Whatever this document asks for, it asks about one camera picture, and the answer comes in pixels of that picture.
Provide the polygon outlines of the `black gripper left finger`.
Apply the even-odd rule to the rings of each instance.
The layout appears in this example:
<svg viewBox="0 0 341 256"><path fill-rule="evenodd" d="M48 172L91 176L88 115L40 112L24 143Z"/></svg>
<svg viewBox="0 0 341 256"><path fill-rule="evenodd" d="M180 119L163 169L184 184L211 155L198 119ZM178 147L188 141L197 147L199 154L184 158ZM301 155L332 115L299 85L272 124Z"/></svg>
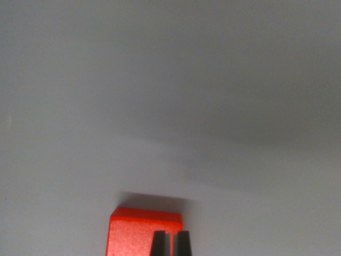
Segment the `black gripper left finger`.
<svg viewBox="0 0 341 256"><path fill-rule="evenodd" d="M170 236L164 230L155 231L149 256L169 256Z"/></svg>

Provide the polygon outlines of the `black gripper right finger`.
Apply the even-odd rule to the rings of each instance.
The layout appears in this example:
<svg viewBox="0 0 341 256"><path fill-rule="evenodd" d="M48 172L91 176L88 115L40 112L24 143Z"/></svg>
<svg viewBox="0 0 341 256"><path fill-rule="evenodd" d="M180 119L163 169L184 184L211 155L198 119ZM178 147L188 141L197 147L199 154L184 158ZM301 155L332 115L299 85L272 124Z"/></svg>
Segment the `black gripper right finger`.
<svg viewBox="0 0 341 256"><path fill-rule="evenodd" d="M179 231L173 236L173 256L192 256L189 231Z"/></svg>

